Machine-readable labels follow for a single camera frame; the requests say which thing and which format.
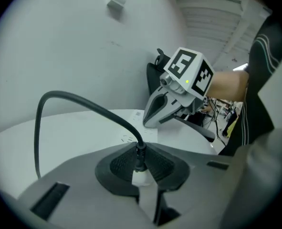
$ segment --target round table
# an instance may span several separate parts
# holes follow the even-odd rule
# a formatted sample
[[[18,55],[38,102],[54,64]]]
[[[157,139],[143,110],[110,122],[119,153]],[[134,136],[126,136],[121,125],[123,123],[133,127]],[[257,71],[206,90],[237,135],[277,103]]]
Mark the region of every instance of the round table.
[[[111,111],[128,120],[134,110]],[[0,189],[14,198],[37,180],[33,154],[34,123],[31,120],[0,133]],[[118,141],[122,128],[92,111],[42,118],[41,175],[70,158],[122,144]],[[217,154],[201,134],[177,120],[170,120],[158,128],[158,143],[197,153]]]

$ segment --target black cable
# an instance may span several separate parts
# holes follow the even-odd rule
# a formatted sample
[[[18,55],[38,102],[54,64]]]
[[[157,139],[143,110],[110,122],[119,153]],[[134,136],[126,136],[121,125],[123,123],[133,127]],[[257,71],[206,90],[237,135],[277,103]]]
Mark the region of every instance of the black cable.
[[[213,105],[214,105],[214,108],[213,108],[213,106],[212,106],[210,100],[212,101],[212,99],[209,98],[209,105],[211,106],[211,108],[212,108],[213,111],[214,111],[214,119],[215,119],[215,125],[216,125],[216,136],[217,136],[217,138],[224,144],[224,146],[226,146],[226,144],[224,143],[224,141],[220,138],[220,136],[219,136],[219,134],[218,134],[217,117],[218,117],[219,112],[218,112],[217,116],[215,117],[215,109],[217,109],[217,107],[216,107],[216,105],[214,104],[214,102],[212,101],[212,103],[213,103]]]
[[[106,110],[105,108],[83,98],[75,94],[63,92],[63,91],[50,91],[44,94],[39,103],[37,108],[37,114],[36,114],[36,121],[35,121],[35,133],[34,133],[34,158],[35,158],[35,169],[37,173],[37,177],[40,178],[40,168],[39,168],[39,135],[40,135],[40,123],[41,123],[41,115],[42,110],[45,102],[50,98],[61,98],[65,100],[69,100],[71,102],[77,103],[79,105],[82,105],[83,107],[86,107],[103,117],[108,118],[109,120],[112,120],[122,127],[126,128],[129,132],[131,132],[137,139],[138,145],[143,147],[145,146],[145,143],[143,142],[142,136],[140,133],[126,120],[123,118],[113,114],[109,110]]]

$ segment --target person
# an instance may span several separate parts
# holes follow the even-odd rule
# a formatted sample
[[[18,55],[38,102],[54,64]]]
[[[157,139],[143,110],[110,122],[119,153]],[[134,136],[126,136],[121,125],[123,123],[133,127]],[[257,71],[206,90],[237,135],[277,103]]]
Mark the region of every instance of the person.
[[[228,127],[236,120],[236,118],[240,115],[241,108],[242,108],[242,102],[235,102],[233,104],[234,110],[233,114],[231,115],[230,119],[228,120],[228,123],[225,127],[225,129],[222,131],[223,136],[228,135]]]
[[[216,72],[207,92],[208,97],[243,102],[241,114],[228,144],[219,153],[233,156],[240,146],[252,143],[273,129],[272,121],[258,97],[282,61],[282,27],[272,14],[258,31],[243,71]]]

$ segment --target forearm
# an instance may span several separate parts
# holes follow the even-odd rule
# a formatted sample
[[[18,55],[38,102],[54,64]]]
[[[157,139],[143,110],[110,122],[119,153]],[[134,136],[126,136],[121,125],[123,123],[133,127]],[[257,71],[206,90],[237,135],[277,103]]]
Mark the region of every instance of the forearm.
[[[245,98],[249,74],[245,71],[216,72],[207,96],[242,102]]]

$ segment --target black pants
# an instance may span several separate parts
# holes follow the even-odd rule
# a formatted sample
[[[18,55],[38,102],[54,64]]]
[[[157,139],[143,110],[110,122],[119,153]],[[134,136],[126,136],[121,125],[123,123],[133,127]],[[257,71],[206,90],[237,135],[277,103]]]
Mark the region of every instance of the black pants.
[[[236,118],[237,118],[237,114],[234,111],[234,114],[231,115],[226,128],[222,131],[222,134],[228,135],[228,127],[236,120]]]

